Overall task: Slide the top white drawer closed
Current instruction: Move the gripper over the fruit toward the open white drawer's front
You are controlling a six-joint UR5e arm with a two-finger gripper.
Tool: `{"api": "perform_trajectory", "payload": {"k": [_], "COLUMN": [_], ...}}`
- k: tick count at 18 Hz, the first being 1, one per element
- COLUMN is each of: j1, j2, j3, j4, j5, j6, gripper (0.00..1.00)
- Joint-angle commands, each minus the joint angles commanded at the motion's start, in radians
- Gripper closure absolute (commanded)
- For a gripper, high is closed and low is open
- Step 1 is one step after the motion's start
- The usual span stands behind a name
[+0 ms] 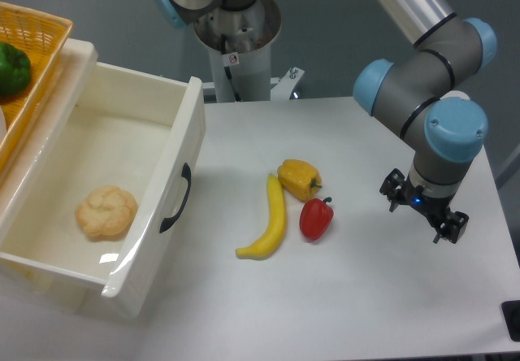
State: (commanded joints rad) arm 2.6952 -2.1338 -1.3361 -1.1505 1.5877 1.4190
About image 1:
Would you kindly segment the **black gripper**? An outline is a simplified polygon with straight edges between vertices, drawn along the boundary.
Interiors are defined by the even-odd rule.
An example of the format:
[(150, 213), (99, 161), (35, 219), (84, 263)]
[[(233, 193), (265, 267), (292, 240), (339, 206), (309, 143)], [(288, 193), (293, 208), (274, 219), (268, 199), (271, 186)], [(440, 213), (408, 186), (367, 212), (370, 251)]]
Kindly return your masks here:
[(456, 244), (466, 231), (469, 216), (460, 211), (449, 211), (453, 194), (442, 198), (427, 196), (421, 185), (412, 186), (396, 168), (386, 176), (379, 192), (389, 201), (390, 212), (406, 205), (423, 215), (435, 230), (434, 243), (443, 239)]

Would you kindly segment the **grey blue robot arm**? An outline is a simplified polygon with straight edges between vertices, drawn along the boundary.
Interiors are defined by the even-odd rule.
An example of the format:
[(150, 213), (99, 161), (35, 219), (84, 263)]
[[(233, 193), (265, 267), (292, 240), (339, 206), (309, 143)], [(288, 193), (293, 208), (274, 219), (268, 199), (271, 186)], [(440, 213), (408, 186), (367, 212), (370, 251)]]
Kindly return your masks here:
[[(415, 48), (396, 65), (368, 64), (353, 86), (355, 101), (414, 151), (407, 174), (391, 172), (380, 191), (391, 207), (423, 215), (437, 239), (457, 242), (468, 217), (450, 203), (488, 133), (488, 118), (453, 89), (496, 55), (496, 34), (463, 20), (445, 0), (378, 0)], [(192, 25), (210, 55), (220, 102), (273, 100), (271, 43), (281, 28), (273, 0), (155, 0), (175, 28)]]

